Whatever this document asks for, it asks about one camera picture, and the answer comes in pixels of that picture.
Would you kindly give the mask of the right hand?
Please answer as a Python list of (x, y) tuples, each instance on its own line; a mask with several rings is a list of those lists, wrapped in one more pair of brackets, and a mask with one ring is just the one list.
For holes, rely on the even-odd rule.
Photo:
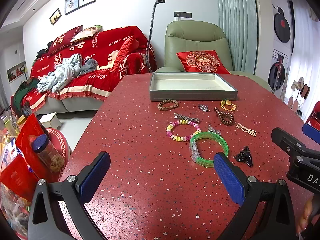
[(296, 231), (301, 233), (306, 229), (313, 217), (319, 213), (319, 194), (314, 194), (304, 205), (303, 213), (297, 222)]

